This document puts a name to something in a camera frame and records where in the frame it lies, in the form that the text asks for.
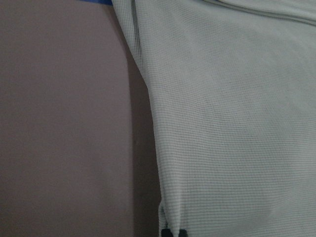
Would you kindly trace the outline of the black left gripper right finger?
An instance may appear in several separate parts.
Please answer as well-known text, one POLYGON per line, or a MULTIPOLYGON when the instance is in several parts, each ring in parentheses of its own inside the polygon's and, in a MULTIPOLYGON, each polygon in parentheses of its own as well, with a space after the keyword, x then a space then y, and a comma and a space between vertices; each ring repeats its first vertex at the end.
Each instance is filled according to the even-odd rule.
POLYGON ((181 229, 181 230, 179 231, 178 237, 187 237, 187 231, 184 230, 184 229, 181 229))

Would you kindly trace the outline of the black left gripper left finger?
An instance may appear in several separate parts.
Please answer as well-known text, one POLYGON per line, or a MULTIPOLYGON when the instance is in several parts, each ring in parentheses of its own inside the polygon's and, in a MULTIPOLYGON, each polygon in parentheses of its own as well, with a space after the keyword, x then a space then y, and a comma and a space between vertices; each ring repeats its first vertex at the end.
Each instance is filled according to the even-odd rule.
POLYGON ((162 229, 161 230, 161 237, 172 237, 172 232, 170 229, 162 229))

